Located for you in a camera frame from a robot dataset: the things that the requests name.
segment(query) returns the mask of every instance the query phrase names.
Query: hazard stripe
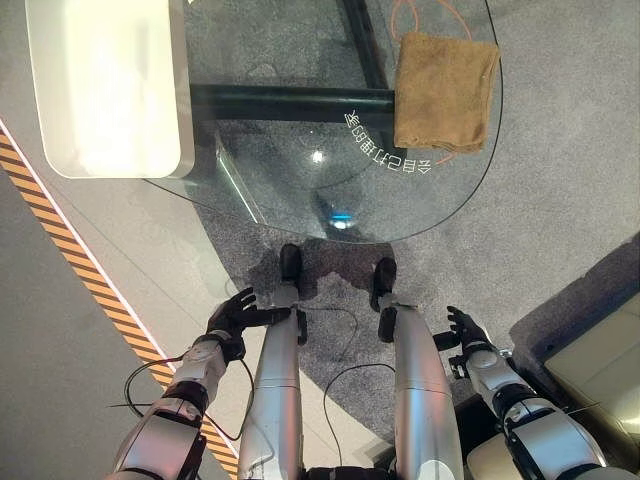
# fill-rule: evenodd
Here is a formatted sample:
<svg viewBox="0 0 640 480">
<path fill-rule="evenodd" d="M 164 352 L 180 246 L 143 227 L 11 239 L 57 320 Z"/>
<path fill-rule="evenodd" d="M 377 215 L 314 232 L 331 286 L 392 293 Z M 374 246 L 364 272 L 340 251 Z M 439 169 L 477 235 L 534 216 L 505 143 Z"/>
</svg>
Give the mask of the hazard stripe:
<svg viewBox="0 0 640 480">
<path fill-rule="evenodd" d="M 91 255 L 64 220 L 64 215 L 50 201 L 48 193 L 40 188 L 31 170 L 1 128 L 0 167 L 7 173 L 42 228 L 49 234 L 52 242 L 138 358 L 143 362 L 162 359 L 151 339 L 123 304 L 124 300 L 120 300 L 122 297 L 119 297 L 100 273 L 99 268 L 91 260 Z M 173 371 L 168 366 L 153 365 L 149 370 L 153 378 L 163 387 L 171 383 Z M 207 439 L 207 448 L 220 462 L 220 466 L 232 480 L 237 480 L 238 460 L 229 444 L 222 439 L 208 420 L 203 421 L 202 434 Z"/>
</svg>

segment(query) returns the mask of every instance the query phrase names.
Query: brown towel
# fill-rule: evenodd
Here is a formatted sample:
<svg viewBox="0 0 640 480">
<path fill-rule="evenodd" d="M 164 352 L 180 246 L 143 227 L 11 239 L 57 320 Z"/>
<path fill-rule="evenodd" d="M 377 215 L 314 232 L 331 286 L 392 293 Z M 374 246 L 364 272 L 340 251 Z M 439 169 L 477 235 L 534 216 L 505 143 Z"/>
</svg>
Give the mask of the brown towel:
<svg viewBox="0 0 640 480">
<path fill-rule="evenodd" d="M 406 34 L 396 71 L 396 147 L 481 150 L 499 57 L 489 43 Z"/>
</svg>

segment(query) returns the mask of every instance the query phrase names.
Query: white tray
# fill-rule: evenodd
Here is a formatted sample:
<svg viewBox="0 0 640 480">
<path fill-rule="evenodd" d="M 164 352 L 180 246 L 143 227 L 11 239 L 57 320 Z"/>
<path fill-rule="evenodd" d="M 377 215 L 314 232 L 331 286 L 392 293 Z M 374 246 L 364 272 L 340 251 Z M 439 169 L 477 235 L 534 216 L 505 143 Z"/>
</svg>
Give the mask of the white tray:
<svg viewBox="0 0 640 480">
<path fill-rule="evenodd" d="M 194 145 L 181 0 L 27 0 L 47 161 L 70 178 L 186 175 Z"/>
</svg>

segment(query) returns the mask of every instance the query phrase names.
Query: round glass tabletop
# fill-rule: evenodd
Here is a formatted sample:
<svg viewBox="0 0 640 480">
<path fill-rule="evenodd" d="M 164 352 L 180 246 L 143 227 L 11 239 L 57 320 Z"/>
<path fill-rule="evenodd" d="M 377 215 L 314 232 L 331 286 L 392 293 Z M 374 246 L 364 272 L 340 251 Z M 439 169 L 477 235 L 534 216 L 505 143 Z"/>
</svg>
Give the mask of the round glass tabletop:
<svg viewBox="0 0 640 480">
<path fill-rule="evenodd" d="M 468 26 L 473 40 L 495 42 L 485 4 L 458 3 L 460 19 L 447 0 L 415 0 L 415 11 L 375 0 L 195 2 L 185 9 L 195 166 L 152 182 L 204 208 L 319 238 L 386 242 L 437 225 L 489 167 L 501 74 L 481 151 L 396 149 L 394 37 L 418 27 L 465 38 Z"/>
</svg>

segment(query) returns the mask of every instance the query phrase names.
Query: wire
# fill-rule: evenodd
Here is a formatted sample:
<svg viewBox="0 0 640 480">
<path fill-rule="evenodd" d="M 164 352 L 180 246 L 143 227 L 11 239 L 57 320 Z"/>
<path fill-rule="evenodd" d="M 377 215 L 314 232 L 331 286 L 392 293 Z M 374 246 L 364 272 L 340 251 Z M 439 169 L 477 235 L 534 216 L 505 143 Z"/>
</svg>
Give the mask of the wire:
<svg viewBox="0 0 640 480">
<path fill-rule="evenodd" d="M 316 312 L 319 312 L 319 311 L 344 312 L 353 319 L 353 333 L 351 334 L 351 337 L 349 337 L 349 340 L 347 341 L 344 348 L 342 349 L 342 352 L 340 352 L 340 355 L 338 356 L 338 360 L 336 361 L 336 363 L 340 363 L 344 359 L 345 355 L 347 354 L 347 350 L 353 343 L 353 340 L 356 338 L 356 334 L 358 333 L 358 329 L 360 328 L 360 323 L 358 322 L 358 317 L 356 316 L 356 314 L 353 313 L 351 310 L 347 310 L 346 308 L 341 308 L 341 307 L 307 307 L 306 305 L 300 305 L 300 309 L 316 311 Z"/>
<path fill-rule="evenodd" d="M 253 397 L 255 396 L 255 385 L 253 383 L 253 375 L 251 375 L 251 370 L 249 370 L 249 367 L 244 362 L 244 360 L 240 359 L 240 363 L 242 363 L 242 366 L 244 367 L 245 371 L 247 372 L 247 375 L 249 376 L 249 382 L 251 383 L 251 393 L 249 394 L 249 402 L 247 403 L 247 410 L 245 411 L 244 418 L 242 419 L 242 423 L 240 424 L 240 430 L 238 431 L 238 434 L 235 437 L 232 437 L 227 432 L 225 432 L 222 429 L 222 427 L 218 425 L 213 418 L 207 415 L 206 412 L 204 414 L 204 416 L 211 423 L 213 423 L 218 430 L 220 430 L 220 433 L 222 433 L 225 437 L 227 437 L 229 440 L 232 440 L 234 442 L 242 436 L 242 432 L 244 431 L 244 424 L 247 421 L 247 417 L 249 416 L 249 412 L 251 411 L 251 407 L 253 406 Z"/>
<path fill-rule="evenodd" d="M 449 10 L 454 17 L 456 17 L 458 22 L 460 22 L 460 25 L 462 25 L 462 28 L 464 28 L 464 31 L 467 34 L 467 38 L 469 40 L 473 40 L 473 37 L 471 36 L 471 30 L 469 30 L 469 26 L 467 25 L 467 22 L 465 22 L 464 17 L 460 15 L 460 12 L 458 11 L 458 9 L 454 7 L 453 4 L 449 3 L 449 1 L 447 0 L 436 0 L 436 1 L 440 5 L 442 5 L 444 8 Z M 396 17 L 397 17 L 398 9 L 405 3 L 409 5 L 409 7 L 411 8 L 411 14 L 413 15 L 413 21 L 414 21 L 413 31 L 414 32 L 420 31 L 420 16 L 418 15 L 418 10 L 416 8 L 415 0 L 394 0 L 393 7 L 391 9 L 391 19 L 389 23 L 390 23 L 391 37 L 396 42 L 400 42 L 401 40 L 401 38 L 398 36 L 398 33 L 396 31 Z"/>
<path fill-rule="evenodd" d="M 124 399 L 127 402 L 127 406 L 129 407 L 129 409 L 137 417 L 142 417 L 144 416 L 144 414 L 140 410 L 138 410 L 138 408 L 136 407 L 136 404 L 134 404 L 133 401 L 131 400 L 131 382 L 133 382 L 133 379 L 136 378 L 140 374 L 140 372 L 142 372 L 143 370 L 146 370 L 149 367 L 153 367 L 154 365 L 163 365 L 166 363 L 179 362 L 183 359 L 186 353 L 187 352 L 183 353 L 179 357 L 161 358 L 160 360 L 154 360 L 153 362 L 148 362 L 143 365 L 140 365 L 133 372 L 131 372 L 129 377 L 127 377 L 126 382 L 124 382 Z"/>
<path fill-rule="evenodd" d="M 146 370 L 149 367 L 152 367 L 154 365 L 160 365 L 160 364 L 165 364 L 165 363 L 173 363 L 173 362 L 179 362 L 182 360 L 182 358 L 184 357 L 185 353 L 183 353 L 182 355 L 180 355 L 179 357 L 174 357 L 174 358 L 163 358 L 160 360 L 154 360 L 153 362 L 149 362 L 149 363 L 145 363 L 144 365 L 139 366 L 138 368 L 136 368 L 133 372 L 131 372 L 131 375 L 129 375 L 129 377 L 127 378 L 127 381 L 124 384 L 124 399 L 126 401 L 126 403 L 124 404 L 116 404 L 116 405 L 109 405 L 110 407 L 120 407 L 120 406 L 127 406 L 129 407 L 129 409 L 138 417 L 142 417 L 144 416 L 144 414 L 138 410 L 138 406 L 150 406 L 152 404 L 150 403 L 134 403 L 131 400 L 131 382 L 136 378 L 136 376 L 138 376 L 140 374 L 140 372 L 142 372 L 143 370 Z M 255 395 L 255 386 L 254 386 L 254 382 L 253 382 L 253 375 L 251 374 L 251 370 L 249 370 L 249 367 L 247 366 L 247 364 L 245 363 L 244 360 L 240 360 L 240 363 L 242 363 L 242 366 L 244 367 L 245 371 L 247 372 L 247 375 L 249 376 L 249 382 L 251 383 L 251 393 L 249 396 L 249 403 L 247 404 L 247 411 L 244 414 L 244 418 L 242 419 L 242 424 L 240 425 L 240 431 L 238 432 L 238 435 L 231 436 L 229 435 L 225 430 L 223 430 L 223 428 L 218 425 L 216 423 L 216 421 L 211 418 L 209 415 L 207 415 L 206 413 L 204 414 L 204 416 L 215 425 L 215 427 L 220 431 L 220 433 L 222 433 L 225 437 L 227 437 L 229 440 L 232 441 L 236 441 L 240 438 L 240 436 L 242 436 L 242 432 L 244 430 L 244 424 L 247 421 L 247 416 L 249 415 L 249 410 L 251 410 L 251 406 L 253 405 L 253 397 Z"/>
<path fill-rule="evenodd" d="M 336 436 L 336 432 L 333 429 L 333 425 L 331 425 L 329 414 L 327 413 L 327 394 L 329 393 L 329 389 L 331 388 L 331 385 L 333 385 L 334 382 L 338 380 L 338 378 L 340 378 L 342 375 L 352 370 L 358 370 L 360 368 L 366 368 L 366 367 L 385 367 L 391 370 L 392 372 L 396 371 L 395 368 L 393 368 L 391 365 L 387 365 L 386 363 L 363 363 L 361 365 L 356 365 L 354 367 L 345 368 L 340 373 L 338 373 L 335 377 L 333 377 L 329 383 L 327 383 L 327 386 L 324 389 L 324 394 L 322 396 L 322 409 L 324 410 L 324 418 L 327 420 L 327 425 L 329 425 L 329 430 L 331 430 L 331 435 L 333 435 L 333 440 L 336 442 L 336 447 L 338 447 L 338 457 L 340 459 L 340 466 L 342 466 L 342 450 L 340 449 L 340 442 L 338 441 L 338 437 Z"/>
<path fill-rule="evenodd" d="M 473 40 L 473 37 L 471 37 L 471 31 L 469 30 L 469 26 L 467 25 L 467 22 L 464 21 L 463 16 L 460 15 L 460 12 L 458 11 L 458 9 L 454 7 L 451 3 L 449 3 L 447 0 L 436 0 L 436 1 L 440 5 L 442 5 L 444 8 L 449 10 L 453 14 L 453 16 L 458 19 L 458 21 L 462 25 L 462 28 L 464 28 L 464 31 L 467 34 L 467 38 L 469 40 Z"/>
<path fill-rule="evenodd" d="M 391 23 L 391 36 L 396 42 L 400 41 L 400 37 L 398 37 L 398 33 L 396 32 L 396 15 L 398 13 L 398 9 L 405 3 L 409 5 L 409 7 L 411 8 L 411 14 L 413 15 L 413 21 L 414 21 L 413 31 L 414 32 L 420 31 L 420 17 L 418 16 L 418 10 L 416 9 L 416 4 L 414 0 L 394 0 L 393 8 L 391 9 L 390 23 Z"/>
</svg>

